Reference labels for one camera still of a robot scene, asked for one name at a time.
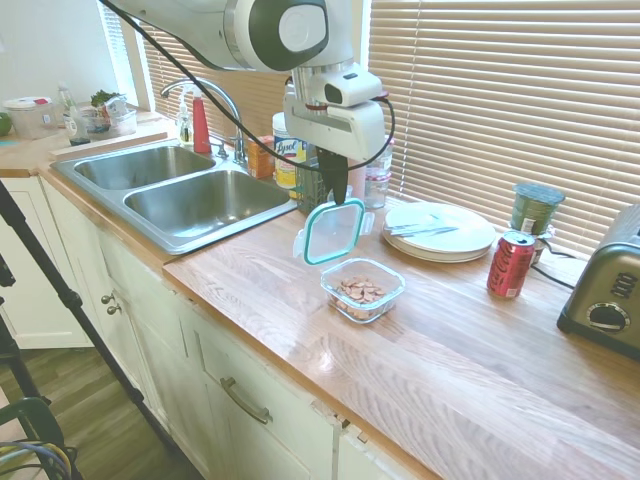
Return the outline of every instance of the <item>glass food container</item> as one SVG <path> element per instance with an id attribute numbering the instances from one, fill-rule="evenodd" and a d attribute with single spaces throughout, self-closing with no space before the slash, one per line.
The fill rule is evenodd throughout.
<path id="1" fill-rule="evenodd" d="M 355 286 L 349 287 L 353 281 L 356 281 Z M 329 303 L 349 320 L 361 324 L 371 323 L 391 310 L 405 288 L 400 274 L 366 258 L 352 258 L 330 268 L 322 274 L 320 283 L 327 292 Z M 350 288 L 379 293 L 376 293 L 375 301 L 364 303 L 356 300 L 360 294 L 350 294 Z"/>
<path id="2" fill-rule="evenodd" d="M 344 204 L 329 201 L 317 207 L 294 243 L 294 256 L 309 265 L 338 260 L 355 248 L 360 236 L 373 229 L 375 215 L 365 211 L 362 200 Z M 321 285 L 330 305 L 349 320 L 366 324 L 387 313 L 404 291 L 404 278 L 388 267 L 366 258 L 353 258 L 326 270 Z"/>

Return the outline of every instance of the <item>white wall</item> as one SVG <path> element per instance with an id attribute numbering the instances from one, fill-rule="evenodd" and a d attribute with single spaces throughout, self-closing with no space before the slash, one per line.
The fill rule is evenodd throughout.
<path id="1" fill-rule="evenodd" d="M 0 102 L 56 97 L 58 82 L 76 101 L 118 85 L 95 0 L 0 1 Z"/>

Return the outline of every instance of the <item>wooden countertop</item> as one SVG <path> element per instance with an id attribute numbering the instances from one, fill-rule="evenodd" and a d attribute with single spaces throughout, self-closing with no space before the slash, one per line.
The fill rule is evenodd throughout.
<path id="1" fill-rule="evenodd" d="M 491 255 L 416 260 L 386 245 L 378 218 L 356 253 L 400 272 L 407 290 L 356 325 L 328 306 L 320 269 L 291 257 L 303 223 L 290 213 L 165 276 L 420 478 L 638 478 L 638 364 L 558 331 L 568 290 L 532 271 L 520 298 L 494 299 Z M 569 281 L 584 266 L 555 262 L 576 270 Z"/>
<path id="2" fill-rule="evenodd" d="M 0 137 L 0 177 L 28 178 L 38 174 L 39 166 L 47 165 L 51 161 L 97 155 L 168 138 L 167 131 L 172 123 L 166 117 L 158 113 L 139 111 L 137 120 L 138 128 L 133 135 L 91 142 L 78 147 L 69 146 L 69 139 L 64 130 L 39 140 L 22 140 L 17 138 L 15 133 Z"/>

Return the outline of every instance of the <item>soap dispenser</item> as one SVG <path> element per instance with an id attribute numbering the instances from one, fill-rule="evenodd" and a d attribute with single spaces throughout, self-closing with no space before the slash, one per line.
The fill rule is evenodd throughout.
<path id="1" fill-rule="evenodd" d="M 204 112 L 202 92 L 197 88 L 193 90 L 193 151 L 196 153 L 211 153 L 209 141 L 209 127 L 207 116 Z"/>
<path id="2" fill-rule="evenodd" d="M 190 87 L 184 87 L 180 94 L 180 111 L 178 118 L 176 118 L 176 127 L 178 130 L 178 139 L 183 147 L 190 147 L 193 145 L 193 115 L 189 113 L 185 96 L 191 92 Z"/>

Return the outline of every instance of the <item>white plate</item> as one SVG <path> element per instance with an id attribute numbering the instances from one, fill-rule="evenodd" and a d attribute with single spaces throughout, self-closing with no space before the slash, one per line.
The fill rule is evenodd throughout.
<path id="1" fill-rule="evenodd" d="M 429 262 L 437 262 L 437 263 L 464 263 L 470 262 L 472 260 L 477 260 L 478 258 L 484 257 L 490 250 L 491 245 L 487 248 L 483 248 L 482 250 L 477 250 L 474 252 L 467 253 L 442 253 L 442 252 L 431 252 L 429 250 L 421 250 L 419 248 L 412 247 L 407 244 L 402 244 L 398 242 L 398 237 L 392 237 L 387 232 L 383 232 L 382 236 L 384 239 L 394 248 L 397 248 L 403 253 L 407 255 L 411 255 L 412 257 L 419 258 L 421 260 L 427 260 Z"/>
<path id="2" fill-rule="evenodd" d="M 495 229 L 477 213 L 442 203 L 401 205 L 387 213 L 385 227 L 428 223 L 431 218 L 437 218 L 447 226 L 456 226 L 458 230 L 439 235 L 394 237 L 394 246 L 407 245 L 430 252 L 466 254 L 488 249 L 496 238 Z"/>

